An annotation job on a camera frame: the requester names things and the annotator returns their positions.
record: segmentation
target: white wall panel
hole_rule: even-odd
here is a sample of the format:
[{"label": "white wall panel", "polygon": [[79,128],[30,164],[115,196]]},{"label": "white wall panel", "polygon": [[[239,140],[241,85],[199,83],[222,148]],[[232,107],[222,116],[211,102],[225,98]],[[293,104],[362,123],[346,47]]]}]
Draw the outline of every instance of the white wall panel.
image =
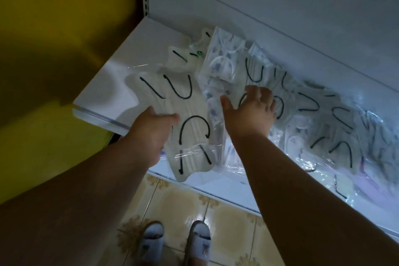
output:
[{"label": "white wall panel", "polygon": [[217,0],[150,0],[150,9],[152,19],[192,37],[198,37],[203,27],[215,25],[240,34],[256,41],[297,75],[354,98],[391,124],[399,115],[399,93],[395,90]]},{"label": "white wall panel", "polygon": [[218,1],[399,90],[398,0]]}]

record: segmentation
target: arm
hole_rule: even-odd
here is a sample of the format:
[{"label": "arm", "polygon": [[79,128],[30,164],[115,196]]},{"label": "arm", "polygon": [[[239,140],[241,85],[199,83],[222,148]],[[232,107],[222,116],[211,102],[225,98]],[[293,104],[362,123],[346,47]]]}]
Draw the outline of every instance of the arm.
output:
[{"label": "arm", "polygon": [[267,139],[275,117],[272,92],[256,86],[246,90],[237,110],[221,98],[225,125],[285,264],[397,265],[394,240]]},{"label": "arm", "polygon": [[0,206],[1,265],[98,259],[178,115],[140,114],[125,138]]}]

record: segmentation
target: yellow wall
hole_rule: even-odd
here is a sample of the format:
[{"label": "yellow wall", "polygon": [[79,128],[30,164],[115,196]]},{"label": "yellow wall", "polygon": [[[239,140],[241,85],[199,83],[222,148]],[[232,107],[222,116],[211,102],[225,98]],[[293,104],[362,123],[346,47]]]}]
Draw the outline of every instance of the yellow wall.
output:
[{"label": "yellow wall", "polygon": [[0,202],[100,150],[71,103],[141,18],[140,0],[0,0]]}]

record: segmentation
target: white slipper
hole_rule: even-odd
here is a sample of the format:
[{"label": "white slipper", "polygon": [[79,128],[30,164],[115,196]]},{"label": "white slipper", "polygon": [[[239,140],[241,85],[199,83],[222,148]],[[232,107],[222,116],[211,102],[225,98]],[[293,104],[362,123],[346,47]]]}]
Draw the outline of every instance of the white slipper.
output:
[{"label": "white slipper", "polygon": [[191,258],[197,258],[209,262],[211,255],[211,232],[207,224],[201,220],[195,221],[191,225],[188,235],[185,265]]},{"label": "white slipper", "polygon": [[137,250],[139,262],[159,263],[164,245],[164,234],[164,226],[159,221],[153,221],[144,227]]}]

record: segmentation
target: forearm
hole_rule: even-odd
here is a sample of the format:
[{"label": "forearm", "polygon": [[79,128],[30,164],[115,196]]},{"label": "forearm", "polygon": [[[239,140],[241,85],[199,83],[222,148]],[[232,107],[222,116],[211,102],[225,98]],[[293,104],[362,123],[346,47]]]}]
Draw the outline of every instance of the forearm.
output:
[{"label": "forearm", "polygon": [[232,137],[232,142],[287,266],[298,261],[334,265],[398,261],[399,248],[391,238],[306,174],[266,137]]},{"label": "forearm", "polygon": [[147,171],[122,146],[110,145],[2,204],[0,264],[87,264],[117,227]]}]

